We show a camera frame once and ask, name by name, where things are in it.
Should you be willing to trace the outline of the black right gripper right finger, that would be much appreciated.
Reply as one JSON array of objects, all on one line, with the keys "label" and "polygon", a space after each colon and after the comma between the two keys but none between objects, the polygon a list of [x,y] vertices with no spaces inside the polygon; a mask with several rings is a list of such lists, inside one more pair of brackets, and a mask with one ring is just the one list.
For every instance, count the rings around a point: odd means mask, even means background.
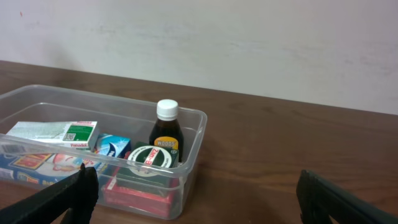
[{"label": "black right gripper right finger", "polygon": [[296,194],[303,223],[396,224],[397,217],[360,200],[310,170],[302,170]]}]

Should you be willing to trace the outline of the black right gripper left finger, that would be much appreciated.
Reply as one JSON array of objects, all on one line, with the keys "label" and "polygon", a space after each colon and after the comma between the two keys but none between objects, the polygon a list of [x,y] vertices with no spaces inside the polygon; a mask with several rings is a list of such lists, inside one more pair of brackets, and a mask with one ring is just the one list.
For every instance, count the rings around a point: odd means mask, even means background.
[{"label": "black right gripper left finger", "polygon": [[52,223],[63,215],[62,223],[89,224],[98,198],[97,171],[82,164],[73,175],[2,209],[1,223]]}]

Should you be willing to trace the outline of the white green Panadol box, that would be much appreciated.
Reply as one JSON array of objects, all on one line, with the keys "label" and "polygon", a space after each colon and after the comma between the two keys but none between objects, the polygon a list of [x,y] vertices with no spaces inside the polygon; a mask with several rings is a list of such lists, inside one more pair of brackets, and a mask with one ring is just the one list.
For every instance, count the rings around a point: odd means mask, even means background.
[{"label": "white green Panadol box", "polygon": [[7,135],[93,151],[100,135],[97,121],[17,122]]}]

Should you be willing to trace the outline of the blue fever medicine box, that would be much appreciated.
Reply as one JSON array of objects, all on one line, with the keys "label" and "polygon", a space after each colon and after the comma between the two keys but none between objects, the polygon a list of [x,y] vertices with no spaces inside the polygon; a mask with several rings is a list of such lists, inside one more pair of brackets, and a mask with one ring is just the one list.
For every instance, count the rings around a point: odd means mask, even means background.
[{"label": "blue fever medicine box", "polygon": [[[131,150],[131,140],[121,136],[100,134],[95,154],[123,158]],[[29,148],[13,144],[1,146],[1,178],[52,185],[79,171],[81,164],[108,174],[113,166],[105,162],[68,154],[30,152]]]}]

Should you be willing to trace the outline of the red medicine box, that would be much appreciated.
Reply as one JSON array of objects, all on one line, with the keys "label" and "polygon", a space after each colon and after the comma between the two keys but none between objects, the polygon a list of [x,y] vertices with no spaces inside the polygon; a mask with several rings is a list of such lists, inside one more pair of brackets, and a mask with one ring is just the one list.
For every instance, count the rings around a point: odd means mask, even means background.
[{"label": "red medicine box", "polygon": [[170,218],[180,210],[183,188],[177,177],[116,168],[101,175],[104,201],[124,209]]}]

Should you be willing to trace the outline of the dark bottle white cap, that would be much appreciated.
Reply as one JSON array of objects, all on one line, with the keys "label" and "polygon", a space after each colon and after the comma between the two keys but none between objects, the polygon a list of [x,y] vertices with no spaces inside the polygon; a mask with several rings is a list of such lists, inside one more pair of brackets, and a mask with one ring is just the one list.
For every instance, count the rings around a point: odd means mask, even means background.
[{"label": "dark bottle white cap", "polygon": [[149,136],[149,144],[178,151],[178,161],[182,162],[184,136],[177,119],[178,111],[175,100],[164,99],[157,103],[157,120]]}]

